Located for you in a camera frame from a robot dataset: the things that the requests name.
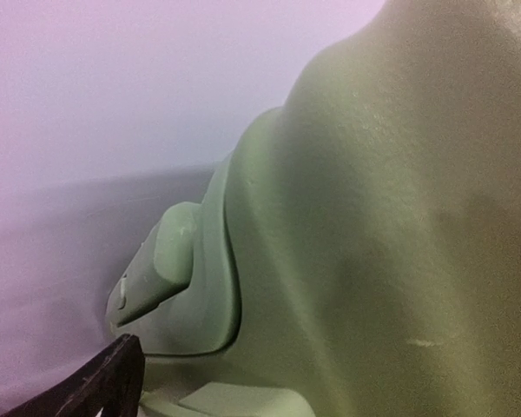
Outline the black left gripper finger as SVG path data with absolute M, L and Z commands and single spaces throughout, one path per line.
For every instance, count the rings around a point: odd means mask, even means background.
M 139 338 L 123 334 L 66 380 L 4 415 L 137 416 L 144 370 Z

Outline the green hard-shell suitcase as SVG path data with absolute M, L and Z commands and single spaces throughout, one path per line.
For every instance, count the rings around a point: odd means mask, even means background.
M 388 1 L 259 116 L 143 416 L 521 416 L 521 1 Z

